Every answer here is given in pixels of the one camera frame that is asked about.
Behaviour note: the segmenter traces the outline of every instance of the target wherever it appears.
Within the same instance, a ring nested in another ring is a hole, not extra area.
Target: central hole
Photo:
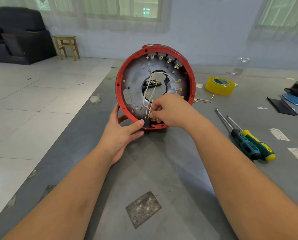
[[[155,99],[159,98],[160,96],[162,96],[167,90],[166,84],[164,82],[165,79],[166,79],[166,75],[164,75],[163,73],[155,73],[154,72],[153,75],[151,76],[151,78],[148,78],[146,80],[146,82],[143,84],[142,93],[143,93],[144,97],[147,100],[150,100],[152,102],[152,100],[155,100]],[[145,90],[147,88],[148,82],[150,84],[149,84],[146,94],[144,94]]]

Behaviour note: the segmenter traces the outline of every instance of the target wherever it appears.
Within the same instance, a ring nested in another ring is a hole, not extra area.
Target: left hand
[[[111,154],[111,165],[119,161],[126,146],[130,142],[138,139],[144,134],[143,131],[135,133],[136,131],[140,130],[141,127],[143,127],[143,120],[139,120],[129,126],[122,127],[119,125],[122,121],[128,119],[128,117],[125,115],[118,118],[119,108],[119,105],[116,104],[113,111],[111,112],[109,121],[98,144],[100,148],[105,149]]]

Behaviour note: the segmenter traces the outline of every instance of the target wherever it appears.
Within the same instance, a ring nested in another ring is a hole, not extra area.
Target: transparent acrylic stand
[[[237,59],[236,64],[234,65],[233,72],[226,72],[227,74],[242,76],[243,70],[248,67],[250,64],[249,58],[240,57]]]

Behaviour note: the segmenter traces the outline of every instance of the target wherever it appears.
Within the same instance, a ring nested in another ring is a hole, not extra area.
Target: screwdriver shaft
[[[227,125],[229,125],[229,127],[232,129],[232,130],[234,130],[234,128],[229,124],[229,122],[223,117],[223,115],[219,112],[219,110],[218,109],[215,109],[216,110],[216,112],[223,118],[223,120],[227,123]]]
[[[243,129],[241,129],[241,127],[240,127],[239,125],[237,125],[235,121],[232,120],[232,118],[230,118],[229,116],[227,116],[227,118],[228,118],[232,123],[234,123],[234,124],[239,128],[239,130],[243,131]]]

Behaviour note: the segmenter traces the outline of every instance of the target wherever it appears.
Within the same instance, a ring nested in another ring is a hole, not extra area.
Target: forearm
[[[298,239],[298,206],[210,121],[191,120],[185,129],[238,238]]]
[[[4,240],[83,239],[110,162],[96,147]]]

